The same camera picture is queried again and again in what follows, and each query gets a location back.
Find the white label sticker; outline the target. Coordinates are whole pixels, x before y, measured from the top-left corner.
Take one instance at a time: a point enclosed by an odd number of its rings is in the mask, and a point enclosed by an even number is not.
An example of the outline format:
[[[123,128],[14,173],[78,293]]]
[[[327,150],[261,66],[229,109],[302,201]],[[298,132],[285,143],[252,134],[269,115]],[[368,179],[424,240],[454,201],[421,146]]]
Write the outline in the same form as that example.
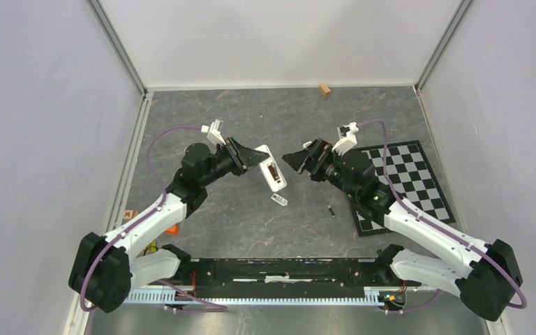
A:
[[[278,203],[279,205],[283,206],[283,207],[286,207],[288,205],[288,200],[285,199],[283,196],[277,194],[277,193],[274,193],[272,196],[271,196],[271,199]]]

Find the AAA battery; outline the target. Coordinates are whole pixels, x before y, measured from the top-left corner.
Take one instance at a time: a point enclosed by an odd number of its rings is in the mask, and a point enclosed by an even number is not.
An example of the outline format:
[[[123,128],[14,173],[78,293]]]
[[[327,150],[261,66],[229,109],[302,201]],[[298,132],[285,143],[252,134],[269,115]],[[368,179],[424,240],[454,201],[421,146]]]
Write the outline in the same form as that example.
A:
[[[329,213],[330,213],[331,217],[332,217],[332,218],[335,218],[335,217],[336,217],[336,214],[335,214],[333,208],[332,208],[330,205],[328,205],[328,210],[329,210]]]

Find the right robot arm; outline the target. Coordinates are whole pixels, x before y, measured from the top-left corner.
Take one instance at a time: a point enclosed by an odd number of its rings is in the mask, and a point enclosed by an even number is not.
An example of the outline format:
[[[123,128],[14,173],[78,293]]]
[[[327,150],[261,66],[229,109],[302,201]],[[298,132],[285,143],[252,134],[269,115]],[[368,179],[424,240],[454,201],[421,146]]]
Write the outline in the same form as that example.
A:
[[[505,241],[489,243],[444,225],[379,179],[371,157],[351,149],[336,153],[318,138],[282,159],[298,174],[327,181],[343,192],[364,218],[410,238],[432,258],[389,246],[378,258],[376,278],[385,285],[415,281],[458,297],[474,314],[496,321],[514,308],[523,283],[514,249]]]

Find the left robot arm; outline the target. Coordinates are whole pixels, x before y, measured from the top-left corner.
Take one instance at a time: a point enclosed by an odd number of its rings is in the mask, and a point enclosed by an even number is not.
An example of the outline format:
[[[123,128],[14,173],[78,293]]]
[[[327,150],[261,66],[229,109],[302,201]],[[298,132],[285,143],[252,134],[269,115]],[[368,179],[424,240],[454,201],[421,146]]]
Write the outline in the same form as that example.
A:
[[[240,176],[268,161],[266,151],[239,144],[231,137],[212,152],[204,143],[188,146],[172,182],[160,197],[134,219],[104,235],[82,238],[68,279],[84,311],[110,313],[129,294],[163,279],[183,284],[191,265],[162,248],[141,256],[155,238],[193,214],[207,198],[207,186],[227,174]]]

